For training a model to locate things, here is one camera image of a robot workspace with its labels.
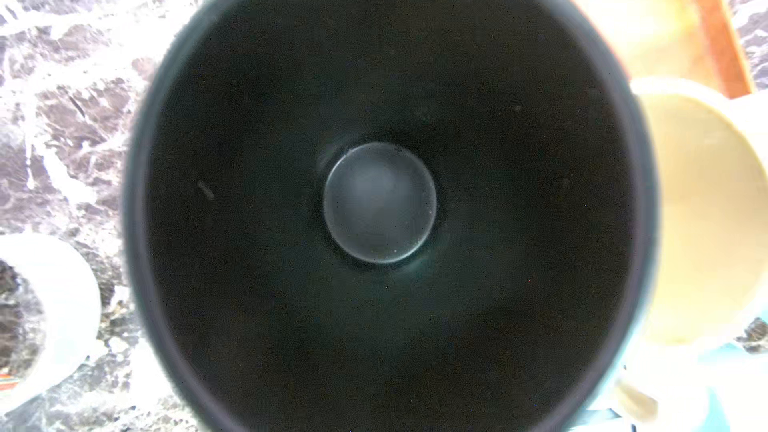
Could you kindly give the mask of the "black mug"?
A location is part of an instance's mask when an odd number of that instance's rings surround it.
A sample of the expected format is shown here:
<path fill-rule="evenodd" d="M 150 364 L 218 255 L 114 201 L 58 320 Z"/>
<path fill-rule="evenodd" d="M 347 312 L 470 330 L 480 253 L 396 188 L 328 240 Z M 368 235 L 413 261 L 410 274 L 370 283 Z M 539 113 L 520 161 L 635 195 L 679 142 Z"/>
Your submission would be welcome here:
<path fill-rule="evenodd" d="M 560 431 L 650 298 L 639 104 L 570 0 L 210 0 L 137 116 L 123 236 L 216 431 Z"/>

